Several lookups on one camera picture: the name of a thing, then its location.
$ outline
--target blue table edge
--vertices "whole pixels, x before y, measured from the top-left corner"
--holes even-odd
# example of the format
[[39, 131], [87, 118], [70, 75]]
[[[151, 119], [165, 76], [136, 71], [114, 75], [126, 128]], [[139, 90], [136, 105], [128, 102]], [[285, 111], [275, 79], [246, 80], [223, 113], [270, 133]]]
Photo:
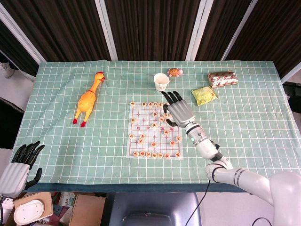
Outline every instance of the blue table edge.
[[[204, 192], [207, 183], [202, 184], [113, 184], [78, 185], [59, 183], [37, 183], [28, 192]], [[246, 192], [228, 184], [210, 184], [209, 192]]]

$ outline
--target black cable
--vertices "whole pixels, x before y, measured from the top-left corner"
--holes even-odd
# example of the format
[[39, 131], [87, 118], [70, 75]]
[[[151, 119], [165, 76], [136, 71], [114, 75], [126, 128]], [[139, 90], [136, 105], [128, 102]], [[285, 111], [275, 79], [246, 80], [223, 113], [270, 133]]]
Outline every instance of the black cable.
[[195, 212], [195, 211], [198, 209], [198, 207], [200, 206], [201, 202], [202, 202], [202, 201], [203, 201], [203, 199], [205, 198], [205, 196], [206, 196], [206, 194], [207, 194], [207, 191], [208, 191], [208, 187], [209, 187], [209, 185], [210, 185], [210, 181], [209, 181], [209, 182], [208, 182], [208, 184], [207, 184], [207, 188], [206, 188], [206, 190], [205, 190], [205, 194], [204, 194], [203, 198], [201, 199], [201, 201], [199, 201], [199, 203], [198, 203], [197, 207], [194, 209], [193, 213], [191, 214], [191, 216], [190, 216], [190, 217], [189, 217], [189, 219], [187, 220], [187, 222], [186, 222], [185, 226], [187, 226], [187, 225], [188, 225], [188, 222], [189, 222], [189, 221], [190, 221], [190, 219], [192, 218], [192, 216], [193, 216], [194, 212]]
[[3, 214], [3, 206], [2, 206], [2, 199], [0, 200], [0, 210], [1, 210], [0, 226], [2, 226], [2, 225], [3, 225], [3, 218], [4, 218], [4, 214]]
[[[266, 218], [257, 218], [257, 219], [253, 222], [252, 226], [254, 226], [254, 224], [256, 223], [256, 221], [259, 220], [259, 219], [266, 219]], [[270, 222], [268, 219], [266, 219], [266, 220], [268, 221], [269, 226], [272, 226], [271, 222]]]

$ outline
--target paper cup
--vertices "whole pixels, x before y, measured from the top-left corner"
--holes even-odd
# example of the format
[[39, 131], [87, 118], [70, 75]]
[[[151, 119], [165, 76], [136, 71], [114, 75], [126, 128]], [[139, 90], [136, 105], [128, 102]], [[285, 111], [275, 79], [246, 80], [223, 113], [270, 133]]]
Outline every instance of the paper cup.
[[169, 84], [169, 78], [163, 73], [158, 73], [154, 76], [154, 82], [156, 90], [162, 92], [166, 89], [167, 85]]

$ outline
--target robot finger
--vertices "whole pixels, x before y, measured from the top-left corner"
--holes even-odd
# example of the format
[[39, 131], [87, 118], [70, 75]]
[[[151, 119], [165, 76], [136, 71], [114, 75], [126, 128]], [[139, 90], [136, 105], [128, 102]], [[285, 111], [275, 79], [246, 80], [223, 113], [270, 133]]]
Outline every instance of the robot finger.
[[26, 183], [26, 186], [25, 186], [24, 190], [27, 190], [27, 189], [30, 188], [31, 186], [37, 184], [38, 181], [40, 180], [41, 176], [42, 176], [42, 168], [38, 168], [37, 173], [36, 173], [36, 176], [34, 177], [33, 180], [28, 181], [28, 182]]
[[37, 146], [39, 146], [40, 141], [37, 141], [36, 143], [33, 144], [33, 150], [36, 149]]
[[164, 105], [163, 105], [163, 111], [164, 111], [164, 113], [167, 113], [167, 107], [168, 107], [167, 104], [164, 104]]
[[22, 145], [21, 147], [18, 148], [18, 150], [16, 151], [16, 154], [14, 155], [13, 157], [13, 160], [11, 162], [16, 162], [18, 157], [19, 157], [19, 154], [21, 153], [21, 151], [26, 148], [26, 145]]
[[170, 121], [169, 119], [166, 119], [166, 122], [172, 127], [178, 126], [177, 123], [175, 123], [174, 121]]
[[16, 162], [22, 162], [26, 153], [27, 153], [27, 150], [30, 149], [31, 147], [33, 146], [33, 143], [31, 143], [30, 145], [28, 145], [27, 147], [24, 147], [22, 148], [18, 158], [16, 159]]
[[45, 145], [41, 145], [40, 147], [38, 147], [34, 152], [33, 154], [39, 154], [40, 151], [42, 151], [42, 149], [45, 147]]
[[178, 102], [178, 99], [174, 96], [174, 94], [172, 92], [167, 92], [167, 93], [170, 95], [170, 97], [172, 98], [174, 103]]
[[169, 97], [169, 95], [166, 92], [162, 91], [161, 93], [163, 94], [163, 96], [166, 98], [166, 100], [170, 105], [174, 103], [173, 100]]
[[30, 155], [33, 153], [33, 150], [34, 150], [33, 148], [30, 148], [30, 150], [27, 150], [27, 151], [26, 151], [26, 153], [25, 153], [23, 159], [21, 160], [21, 163], [25, 163], [25, 164], [27, 163], [27, 161], [28, 161]]
[[178, 98], [178, 100], [183, 100], [183, 98], [180, 96], [180, 94], [177, 91], [173, 91], [173, 93], [175, 94], [175, 96]]

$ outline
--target paper chessboard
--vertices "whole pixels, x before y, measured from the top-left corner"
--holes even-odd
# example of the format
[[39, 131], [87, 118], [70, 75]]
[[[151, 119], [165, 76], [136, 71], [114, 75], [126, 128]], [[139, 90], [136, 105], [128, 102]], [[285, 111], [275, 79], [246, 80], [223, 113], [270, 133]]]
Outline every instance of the paper chessboard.
[[177, 136], [182, 136], [181, 128], [167, 124], [166, 119], [173, 118], [168, 113], [164, 115], [163, 103], [155, 102], [153, 106], [153, 102], [145, 102], [145, 107], [142, 103], [135, 103], [130, 108], [127, 158], [183, 159], [182, 139], [177, 139]]

